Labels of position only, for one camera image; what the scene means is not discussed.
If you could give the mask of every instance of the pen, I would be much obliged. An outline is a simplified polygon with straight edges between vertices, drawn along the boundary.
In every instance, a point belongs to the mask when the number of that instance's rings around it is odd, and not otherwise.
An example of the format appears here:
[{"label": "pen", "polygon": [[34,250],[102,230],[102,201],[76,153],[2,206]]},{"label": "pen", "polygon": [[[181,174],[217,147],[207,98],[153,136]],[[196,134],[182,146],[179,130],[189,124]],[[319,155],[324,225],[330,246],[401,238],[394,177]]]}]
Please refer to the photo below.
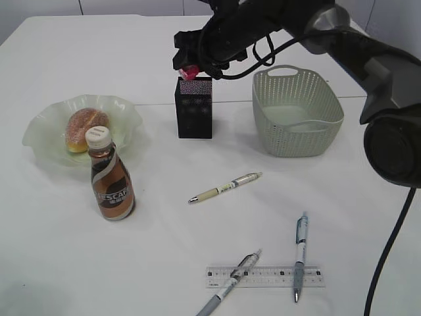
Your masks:
[{"label": "pen", "polygon": [[230,278],[225,282],[223,288],[215,294],[209,302],[202,308],[202,310],[196,316],[209,316],[224,298],[232,291],[233,288],[238,284],[241,278],[244,276],[246,272],[248,272],[256,262],[259,260],[259,256],[262,250],[259,249],[255,253],[250,255],[246,255],[245,258],[239,263],[238,267],[242,267],[243,269],[236,269],[231,272]]},{"label": "pen", "polygon": [[232,180],[230,183],[228,183],[224,186],[213,188],[209,191],[206,191],[202,194],[199,194],[198,196],[192,197],[191,199],[189,199],[188,203],[192,204],[192,203],[205,201],[206,199],[209,199],[211,197],[213,198],[214,196],[217,196],[218,194],[224,193],[224,192],[229,191],[231,189],[235,189],[238,186],[242,186],[243,184],[246,184],[246,183],[249,183],[250,181],[256,180],[257,178],[259,178],[261,176],[262,176],[261,172],[246,174],[245,176],[242,176],[240,178]]},{"label": "pen", "polygon": [[297,231],[295,234],[295,243],[297,244],[297,257],[295,260],[294,268],[294,302],[298,303],[303,289],[303,277],[304,277],[304,266],[305,266],[305,250],[307,243],[307,232],[309,229],[309,218],[307,213],[304,212],[303,216],[297,222]]}]

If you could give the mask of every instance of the plastic basket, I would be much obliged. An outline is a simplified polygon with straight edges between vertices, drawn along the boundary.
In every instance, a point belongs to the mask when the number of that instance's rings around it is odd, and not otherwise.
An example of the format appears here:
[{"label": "plastic basket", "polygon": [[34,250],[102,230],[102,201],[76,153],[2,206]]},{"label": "plastic basket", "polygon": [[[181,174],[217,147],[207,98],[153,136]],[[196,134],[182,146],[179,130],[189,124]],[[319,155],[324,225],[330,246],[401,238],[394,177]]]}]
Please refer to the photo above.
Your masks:
[{"label": "plastic basket", "polygon": [[[297,73],[271,76],[274,69]],[[343,121],[342,107],[316,72],[275,66],[253,77],[253,112],[264,148],[277,157],[309,157],[326,151]]]}]

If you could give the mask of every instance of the bread roll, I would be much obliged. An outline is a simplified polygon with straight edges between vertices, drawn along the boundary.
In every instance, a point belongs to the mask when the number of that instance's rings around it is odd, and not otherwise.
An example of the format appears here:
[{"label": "bread roll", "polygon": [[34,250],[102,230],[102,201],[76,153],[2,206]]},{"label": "bread roll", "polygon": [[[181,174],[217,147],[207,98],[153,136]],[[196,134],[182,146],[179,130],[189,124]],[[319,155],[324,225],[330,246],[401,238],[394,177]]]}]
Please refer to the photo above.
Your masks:
[{"label": "bread roll", "polygon": [[87,107],[74,113],[66,128],[66,145],[72,153],[87,151],[85,133],[94,126],[108,126],[108,116],[99,110]]}]

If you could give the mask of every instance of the transparent ruler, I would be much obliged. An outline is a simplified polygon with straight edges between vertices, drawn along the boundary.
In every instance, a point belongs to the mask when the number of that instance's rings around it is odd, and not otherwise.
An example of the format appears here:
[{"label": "transparent ruler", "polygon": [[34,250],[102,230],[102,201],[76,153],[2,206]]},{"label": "transparent ruler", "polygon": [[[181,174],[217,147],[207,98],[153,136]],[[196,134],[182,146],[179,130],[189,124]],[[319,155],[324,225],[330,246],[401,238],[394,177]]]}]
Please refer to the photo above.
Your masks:
[{"label": "transparent ruler", "polygon": [[[234,270],[246,267],[207,267],[206,287],[222,288]],[[294,279],[294,267],[253,267],[244,272],[238,288],[291,288]],[[305,267],[303,286],[307,288],[325,287],[322,271],[318,267]]]}]

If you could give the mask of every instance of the bottle cap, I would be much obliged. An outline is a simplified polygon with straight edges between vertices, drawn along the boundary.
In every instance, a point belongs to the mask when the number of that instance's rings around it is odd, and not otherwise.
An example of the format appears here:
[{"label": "bottle cap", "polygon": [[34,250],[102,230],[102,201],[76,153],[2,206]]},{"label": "bottle cap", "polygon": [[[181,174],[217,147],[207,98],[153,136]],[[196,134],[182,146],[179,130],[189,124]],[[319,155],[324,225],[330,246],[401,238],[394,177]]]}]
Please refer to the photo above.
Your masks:
[{"label": "bottle cap", "polygon": [[112,142],[110,130],[104,126],[91,127],[85,138],[90,149],[103,149]]}]

